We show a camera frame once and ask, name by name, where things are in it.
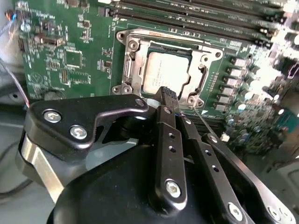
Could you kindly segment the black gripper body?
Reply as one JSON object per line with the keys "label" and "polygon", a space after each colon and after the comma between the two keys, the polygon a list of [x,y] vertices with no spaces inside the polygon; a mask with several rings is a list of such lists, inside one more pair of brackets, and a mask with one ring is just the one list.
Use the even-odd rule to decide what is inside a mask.
{"label": "black gripper body", "polygon": [[199,167],[185,161],[187,205],[163,217],[151,206],[155,152],[135,146],[71,181],[59,196],[49,224],[221,224],[220,211]]}

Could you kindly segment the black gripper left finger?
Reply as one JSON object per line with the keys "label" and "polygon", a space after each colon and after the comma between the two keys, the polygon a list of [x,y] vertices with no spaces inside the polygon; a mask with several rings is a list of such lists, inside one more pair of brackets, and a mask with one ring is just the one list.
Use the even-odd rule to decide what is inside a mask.
{"label": "black gripper left finger", "polygon": [[157,108],[134,94],[61,99],[33,103],[27,111],[19,153],[57,202],[67,184],[82,175],[93,151],[125,139],[153,146],[153,182],[149,198],[160,210],[176,213],[187,201],[180,116],[176,93],[161,87]]}

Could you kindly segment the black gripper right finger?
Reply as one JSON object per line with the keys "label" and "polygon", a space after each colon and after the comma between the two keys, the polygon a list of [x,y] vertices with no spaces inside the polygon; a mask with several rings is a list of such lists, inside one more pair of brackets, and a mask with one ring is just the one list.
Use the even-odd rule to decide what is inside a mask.
{"label": "black gripper right finger", "polygon": [[199,166],[211,193],[217,224],[295,224],[295,216],[213,133],[200,136],[194,123],[178,118],[187,152]]}

